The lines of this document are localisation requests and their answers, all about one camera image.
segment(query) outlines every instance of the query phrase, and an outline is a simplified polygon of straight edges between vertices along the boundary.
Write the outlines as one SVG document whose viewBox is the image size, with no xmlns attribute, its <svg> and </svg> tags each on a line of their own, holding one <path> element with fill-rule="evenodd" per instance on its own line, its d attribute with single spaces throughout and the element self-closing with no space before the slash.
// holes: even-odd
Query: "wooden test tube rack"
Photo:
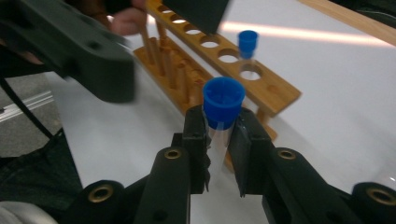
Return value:
<svg viewBox="0 0 396 224">
<path fill-rule="evenodd" d="M 164 6 L 161 0 L 148 0 L 147 11 L 156 21 L 159 37 L 149 37 L 143 28 L 141 34 L 145 46 L 135 50 L 134 54 L 183 114 L 203 102 L 202 87 L 212 76 L 171 40 L 167 31 L 220 74 L 238 80 L 245 87 L 247 97 L 258 106 L 257 118 L 272 139 L 276 138 L 276 132 L 268 127 L 267 121 L 299 98 L 301 93 L 296 88 L 257 61 L 248 70 L 261 78 L 244 79 L 240 76 L 243 65 L 239 60 L 228 63 L 220 59 L 223 56 L 237 59 L 239 53 L 235 44 L 221 35 L 205 35 Z M 205 47 L 205 43 L 216 46 Z"/>
</svg>

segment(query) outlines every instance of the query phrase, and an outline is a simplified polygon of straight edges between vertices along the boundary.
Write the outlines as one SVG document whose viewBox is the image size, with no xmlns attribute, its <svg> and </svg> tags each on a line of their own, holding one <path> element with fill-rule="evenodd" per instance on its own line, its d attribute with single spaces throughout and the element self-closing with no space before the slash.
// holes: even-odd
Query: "table surface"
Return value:
<svg viewBox="0 0 396 224">
<path fill-rule="evenodd" d="M 231 1 L 219 32 L 235 43 L 238 32 L 257 31 L 256 60 L 303 93 L 270 120 L 275 145 L 303 153 L 347 192 L 373 180 L 396 189 L 396 48 L 298 1 L 249 3 Z M 148 31 L 157 35 L 152 22 Z M 128 39 L 132 49 L 142 46 L 140 36 Z M 134 183 L 182 132 L 184 118 L 138 62 L 135 76 L 136 100 L 116 105 L 47 74 L 83 186 Z M 223 172 L 213 192 L 191 197 L 191 223 L 266 223 L 261 197 L 238 195 Z"/>
</svg>

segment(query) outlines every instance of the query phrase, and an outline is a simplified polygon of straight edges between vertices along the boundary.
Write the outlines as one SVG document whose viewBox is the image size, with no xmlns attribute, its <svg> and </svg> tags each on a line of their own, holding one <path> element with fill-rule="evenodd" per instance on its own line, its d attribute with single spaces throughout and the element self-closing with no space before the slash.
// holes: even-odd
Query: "black cable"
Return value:
<svg viewBox="0 0 396 224">
<path fill-rule="evenodd" d="M 6 79 L 0 77 L 0 86 L 7 94 L 7 96 L 17 105 L 20 110 L 27 116 L 27 118 L 33 122 L 33 124 L 48 138 L 52 137 L 52 133 L 35 117 L 35 115 L 27 108 L 27 106 L 23 103 L 23 101 L 18 97 L 14 90 L 8 85 Z"/>
</svg>

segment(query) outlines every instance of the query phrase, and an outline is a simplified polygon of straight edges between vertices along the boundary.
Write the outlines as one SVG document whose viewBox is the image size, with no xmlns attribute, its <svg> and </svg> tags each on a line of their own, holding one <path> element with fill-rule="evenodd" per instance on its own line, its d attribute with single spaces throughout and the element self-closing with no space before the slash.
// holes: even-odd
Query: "blue test tube cap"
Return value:
<svg viewBox="0 0 396 224">
<path fill-rule="evenodd" d="M 253 57 L 254 49 L 257 47 L 257 38 L 259 35 L 251 30 L 242 31 L 238 35 L 239 54 L 243 59 Z"/>
<path fill-rule="evenodd" d="M 241 111 L 244 98 L 244 87 L 233 78 L 214 77 L 206 82 L 204 112 L 209 127 L 229 129 Z"/>
</svg>

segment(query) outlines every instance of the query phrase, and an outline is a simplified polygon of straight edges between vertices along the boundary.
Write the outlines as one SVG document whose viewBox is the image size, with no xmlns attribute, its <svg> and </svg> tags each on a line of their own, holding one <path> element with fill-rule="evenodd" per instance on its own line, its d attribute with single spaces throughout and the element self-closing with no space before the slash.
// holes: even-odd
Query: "test tube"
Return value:
<svg viewBox="0 0 396 224">
<path fill-rule="evenodd" d="M 254 50 L 257 47 L 258 37 L 259 35 L 251 30 L 243 31 L 238 35 L 240 76 L 248 80 L 260 78 L 260 75 L 254 72 Z"/>
<path fill-rule="evenodd" d="M 224 163 L 233 124 L 245 98 L 244 87 L 230 77 L 215 77 L 204 85 L 207 155 L 210 159 L 209 188 L 217 183 Z"/>
</svg>

